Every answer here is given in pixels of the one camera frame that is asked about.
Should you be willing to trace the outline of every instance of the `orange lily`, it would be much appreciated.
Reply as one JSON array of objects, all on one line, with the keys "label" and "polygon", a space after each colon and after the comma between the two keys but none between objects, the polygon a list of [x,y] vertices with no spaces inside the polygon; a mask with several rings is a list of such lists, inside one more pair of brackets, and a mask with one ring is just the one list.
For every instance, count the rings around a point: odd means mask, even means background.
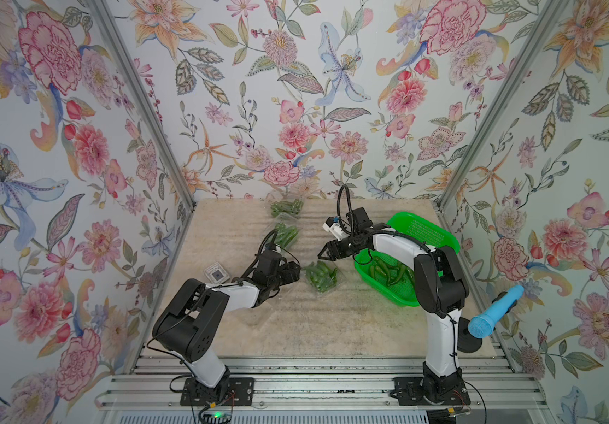
[{"label": "orange lily", "polygon": [[479,175],[484,177],[483,180],[474,183],[474,185],[476,185],[476,184],[480,184],[480,185],[477,188],[470,190],[470,192],[472,192],[472,191],[479,191],[479,190],[483,189],[488,184],[488,181],[490,181],[490,184],[493,186],[493,196],[495,197],[495,201],[499,205],[500,201],[498,200],[498,193],[495,190],[495,180],[500,181],[503,184],[505,184],[505,182],[503,181],[502,178],[497,176],[497,174],[495,172],[498,169],[500,169],[500,166],[503,165],[504,161],[507,159],[507,156],[509,156],[509,153],[511,151],[512,151],[512,149],[510,148],[507,151],[507,154],[503,157],[503,160],[501,160],[499,164],[495,165],[495,167],[492,170],[489,170],[485,166],[477,166],[474,169],[472,169],[471,171],[469,171],[469,172],[474,172],[474,171],[478,170],[479,171]]},{"label": "orange lily", "polygon": [[208,166],[208,170],[205,172],[205,175],[207,175],[208,172],[210,172],[210,169],[212,169],[212,167],[213,167],[213,153],[215,153],[215,155],[220,155],[220,156],[228,157],[229,159],[236,159],[236,157],[229,156],[229,155],[226,155],[226,154],[224,154],[224,153],[222,153],[220,151],[217,151],[218,148],[220,148],[222,146],[226,146],[226,145],[211,146],[210,145],[210,139],[208,138],[208,131],[205,129],[205,124],[203,123],[203,121],[201,121],[200,124],[203,126],[203,133],[205,134],[205,147],[204,148],[200,148],[197,151],[192,152],[189,155],[189,160],[186,162],[186,164],[184,164],[184,166],[189,165],[189,163],[191,162],[191,159],[193,159],[194,156],[196,156],[196,155],[206,155],[205,156],[205,163],[203,164],[203,166],[200,169],[202,170],[205,167],[205,165],[208,163],[208,159],[210,159],[210,166]]}]

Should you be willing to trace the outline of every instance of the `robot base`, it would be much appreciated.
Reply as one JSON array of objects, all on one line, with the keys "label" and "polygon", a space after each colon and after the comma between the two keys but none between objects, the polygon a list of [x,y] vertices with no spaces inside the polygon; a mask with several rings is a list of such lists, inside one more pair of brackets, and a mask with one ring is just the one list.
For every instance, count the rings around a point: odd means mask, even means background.
[{"label": "robot base", "polygon": [[[224,406],[251,406],[253,404],[253,390],[255,389],[254,378],[229,378],[227,394],[234,394],[232,400],[227,401]],[[219,403],[214,389],[210,389],[196,381],[195,378],[187,378],[181,394],[181,406],[207,406],[209,403]]]}]

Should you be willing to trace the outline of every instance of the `blue flower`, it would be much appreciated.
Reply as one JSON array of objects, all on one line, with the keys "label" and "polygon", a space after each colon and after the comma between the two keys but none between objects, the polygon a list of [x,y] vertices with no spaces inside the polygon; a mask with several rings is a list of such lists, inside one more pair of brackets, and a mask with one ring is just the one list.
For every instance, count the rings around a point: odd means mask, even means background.
[{"label": "blue flower", "polygon": [[156,243],[151,240],[147,240],[141,245],[141,251],[148,253],[155,257],[157,254],[164,253],[167,256],[172,255],[173,241],[175,240],[175,229],[173,228],[168,235],[163,237],[163,229],[159,226],[156,227],[156,236],[154,237]]},{"label": "blue flower", "polygon": [[316,100],[317,106],[330,106],[335,99],[338,90],[344,90],[347,96],[355,102],[370,100],[363,91],[363,87],[353,83],[349,75],[353,75],[357,67],[361,65],[361,49],[354,52],[348,50],[340,60],[337,58],[338,47],[340,46],[340,36],[335,27],[330,22],[321,24],[321,45],[318,47],[318,54],[324,64],[323,74],[330,78],[330,91],[328,94]]},{"label": "blue flower", "polygon": [[33,199],[51,201],[64,193],[68,180],[59,182],[42,178],[34,182],[21,182],[19,159],[8,145],[0,142],[0,205],[11,208],[19,218],[19,234],[14,248],[22,250],[36,235],[36,225],[26,212]]}]

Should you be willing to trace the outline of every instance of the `beige table surface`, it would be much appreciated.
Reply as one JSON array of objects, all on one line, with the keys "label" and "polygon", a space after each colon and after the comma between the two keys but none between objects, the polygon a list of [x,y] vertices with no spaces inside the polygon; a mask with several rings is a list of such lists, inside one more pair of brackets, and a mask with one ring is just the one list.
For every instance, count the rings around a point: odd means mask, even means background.
[{"label": "beige table surface", "polygon": [[[365,208],[374,223],[385,223],[396,212],[409,211],[438,224],[427,200],[352,201]],[[239,276],[254,259],[273,218],[261,199],[198,202],[183,250],[163,295],[163,310],[188,278],[207,282],[203,269],[219,262]],[[303,266],[316,258],[332,239],[322,229],[335,215],[335,200],[307,200],[300,214],[303,226],[292,252]],[[427,354],[427,319],[419,307],[398,307],[361,280],[351,258],[336,264],[347,281],[326,296],[317,296],[301,280],[257,308],[228,312],[222,318],[213,348],[220,356],[416,356]],[[471,296],[462,316],[478,314]],[[490,338],[475,353],[463,357],[491,357]]]}]

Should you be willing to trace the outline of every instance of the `red berry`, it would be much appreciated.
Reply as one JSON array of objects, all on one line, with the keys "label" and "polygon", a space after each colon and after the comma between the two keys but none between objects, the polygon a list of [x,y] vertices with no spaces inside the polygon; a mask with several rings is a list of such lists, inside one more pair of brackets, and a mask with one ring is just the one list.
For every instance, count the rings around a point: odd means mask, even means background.
[{"label": "red berry", "polygon": [[73,140],[75,136],[76,136],[76,127],[71,124],[66,125],[64,127],[64,137],[66,137],[67,140]]},{"label": "red berry", "polygon": [[399,81],[408,80],[412,74],[409,71],[404,71],[399,74]]},{"label": "red berry", "polygon": [[547,255],[547,262],[554,268],[559,266],[559,260],[554,257],[554,255]]}]

